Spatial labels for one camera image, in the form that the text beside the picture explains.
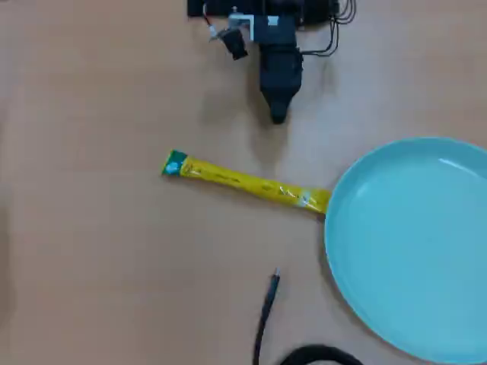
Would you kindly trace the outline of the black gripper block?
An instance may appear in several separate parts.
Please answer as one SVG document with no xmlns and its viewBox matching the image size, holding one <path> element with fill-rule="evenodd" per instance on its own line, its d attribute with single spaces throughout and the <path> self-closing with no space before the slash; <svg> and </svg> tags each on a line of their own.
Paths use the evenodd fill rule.
<svg viewBox="0 0 487 365">
<path fill-rule="evenodd" d="M 292 16 L 256 16 L 253 41 L 259 47 L 259 85 L 273 124 L 285 122 L 301 88 L 302 55 Z"/>
</svg>

